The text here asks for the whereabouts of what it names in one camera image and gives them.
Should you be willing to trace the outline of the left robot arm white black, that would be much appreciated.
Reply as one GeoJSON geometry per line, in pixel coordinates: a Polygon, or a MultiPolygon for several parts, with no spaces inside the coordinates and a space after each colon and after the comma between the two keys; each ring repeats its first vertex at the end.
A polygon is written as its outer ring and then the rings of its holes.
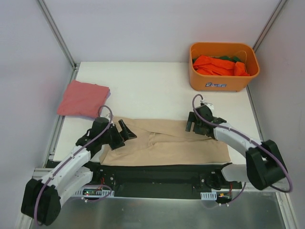
{"type": "Polygon", "coordinates": [[[125,146],[125,141],[136,139],[122,119],[117,129],[112,119],[97,117],[92,127],[77,140],[75,147],[55,168],[39,179],[30,179],[21,204],[22,214],[49,226],[58,217],[64,203],[82,186],[95,186],[101,175],[91,159],[108,145],[114,150],[125,146]]]}

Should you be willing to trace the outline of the beige t shirt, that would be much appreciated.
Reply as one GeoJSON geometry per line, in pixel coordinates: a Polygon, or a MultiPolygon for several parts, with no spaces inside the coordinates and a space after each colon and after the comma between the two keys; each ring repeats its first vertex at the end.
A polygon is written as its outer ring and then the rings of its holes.
{"type": "Polygon", "coordinates": [[[112,150],[105,146],[99,161],[107,166],[162,166],[202,165],[230,162],[225,143],[205,135],[185,130],[186,121],[166,119],[130,119],[114,117],[118,124],[123,120],[136,134],[123,147],[112,150]]]}

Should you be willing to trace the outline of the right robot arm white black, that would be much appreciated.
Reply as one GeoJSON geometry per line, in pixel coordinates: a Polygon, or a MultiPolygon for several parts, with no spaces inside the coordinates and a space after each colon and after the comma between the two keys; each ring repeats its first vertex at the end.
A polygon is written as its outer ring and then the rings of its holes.
{"type": "Polygon", "coordinates": [[[231,181],[240,181],[264,190],[286,177],[287,170],[274,141],[250,138],[226,120],[213,116],[207,104],[189,113],[185,130],[226,143],[245,158],[244,165],[228,164],[214,176],[219,188],[226,188],[231,181]]]}

